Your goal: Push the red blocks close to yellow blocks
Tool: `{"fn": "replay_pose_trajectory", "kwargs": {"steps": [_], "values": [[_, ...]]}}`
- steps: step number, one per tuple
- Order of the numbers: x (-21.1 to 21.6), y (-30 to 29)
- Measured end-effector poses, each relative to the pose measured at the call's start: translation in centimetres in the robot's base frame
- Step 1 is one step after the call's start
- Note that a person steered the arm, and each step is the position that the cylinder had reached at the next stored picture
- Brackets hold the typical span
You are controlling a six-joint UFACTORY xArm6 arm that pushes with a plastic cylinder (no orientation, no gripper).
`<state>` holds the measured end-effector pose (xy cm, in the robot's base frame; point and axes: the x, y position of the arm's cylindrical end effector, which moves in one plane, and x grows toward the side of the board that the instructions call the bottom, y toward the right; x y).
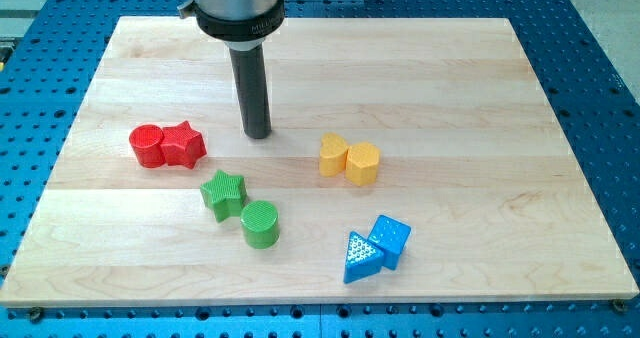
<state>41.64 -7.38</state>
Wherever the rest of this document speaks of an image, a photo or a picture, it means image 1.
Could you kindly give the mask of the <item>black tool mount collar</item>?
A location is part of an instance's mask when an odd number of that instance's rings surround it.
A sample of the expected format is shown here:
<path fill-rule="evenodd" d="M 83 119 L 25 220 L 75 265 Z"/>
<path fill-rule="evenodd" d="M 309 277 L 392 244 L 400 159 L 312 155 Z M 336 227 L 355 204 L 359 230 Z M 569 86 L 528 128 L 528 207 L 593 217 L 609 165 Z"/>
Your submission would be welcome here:
<path fill-rule="evenodd" d="M 255 41 L 270 35 L 284 22 L 284 0 L 277 0 L 265 13 L 250 19 L 224 20 L 205 13 L 198 5 L 194 7 L 199 28 L 207 35 L 231 43 Z"/>

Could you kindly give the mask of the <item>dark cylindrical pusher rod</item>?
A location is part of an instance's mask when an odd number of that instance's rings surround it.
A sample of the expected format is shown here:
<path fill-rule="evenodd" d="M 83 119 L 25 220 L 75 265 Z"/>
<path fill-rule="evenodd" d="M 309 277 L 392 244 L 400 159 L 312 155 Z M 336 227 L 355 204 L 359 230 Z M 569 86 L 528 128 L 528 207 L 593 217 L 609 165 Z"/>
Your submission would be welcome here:
<path fill-rule="evenodd" d="M 244 133 L 264 139 L 271 133 L 268 89 L 262 45 L 248 51 L 230 50 Z"/>

